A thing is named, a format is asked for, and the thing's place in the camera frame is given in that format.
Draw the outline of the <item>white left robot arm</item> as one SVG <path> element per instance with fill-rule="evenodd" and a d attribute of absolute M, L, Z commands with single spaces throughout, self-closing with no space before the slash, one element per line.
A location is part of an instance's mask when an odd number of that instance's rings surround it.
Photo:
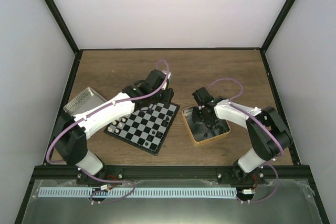
<path fill-rule="evenodd" d="M 56 150 L 67 165 L 84 170 L 95 184 L 102 184 L 107 170 L 97 155 L 88 150 L 87 140 L 113 121 L 156 103 L 170 103 L 173 90 L 169 88 L 172 73 L 152 70 L 145 80 L 125 87 L 111 100 L 83 113 L 64 113 L 56 123 L 53 140 L 47 151 Z"/>

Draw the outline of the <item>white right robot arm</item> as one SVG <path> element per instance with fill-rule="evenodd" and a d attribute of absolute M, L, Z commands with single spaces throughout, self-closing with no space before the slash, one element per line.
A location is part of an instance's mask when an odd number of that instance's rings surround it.
<path fill-rule="evenodd" d="M 231 99 L 214 98 L 205 87 L 197 89 L 192 96 L 197 103 L 192 111 L 192 122 L 214 130 L 219 127 L 220 120 L 225 120 L 247 130 L 251 149 L 233 165 L 233 177 L 238 183 L 248 182 L 256 168 L 276 156 L 282 156 L 293 143 L 290 130 L 271 106 L 251 108 Z"/>

